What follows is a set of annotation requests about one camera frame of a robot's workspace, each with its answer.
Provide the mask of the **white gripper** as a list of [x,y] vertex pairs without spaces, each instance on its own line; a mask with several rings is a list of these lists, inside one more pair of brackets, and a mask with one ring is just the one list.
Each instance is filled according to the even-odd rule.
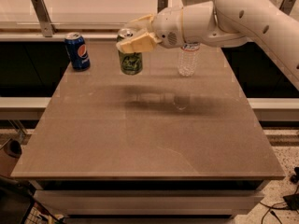
[[124,27],[118,32],[116,44],[121,53],[148,52],[158,44],[167,49],[179,48],[184,44],[181,7],[167,7],[155,17],[148,14],[128,21]]

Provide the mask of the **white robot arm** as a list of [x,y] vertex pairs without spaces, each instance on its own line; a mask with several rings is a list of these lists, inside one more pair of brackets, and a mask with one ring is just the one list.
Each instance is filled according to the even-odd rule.
[[200,43],[231,48],[255,42],[299,89],[299,22],[270,0],[214,0],[167,7],[125,24],[136,33],[117,43],[122,53]]

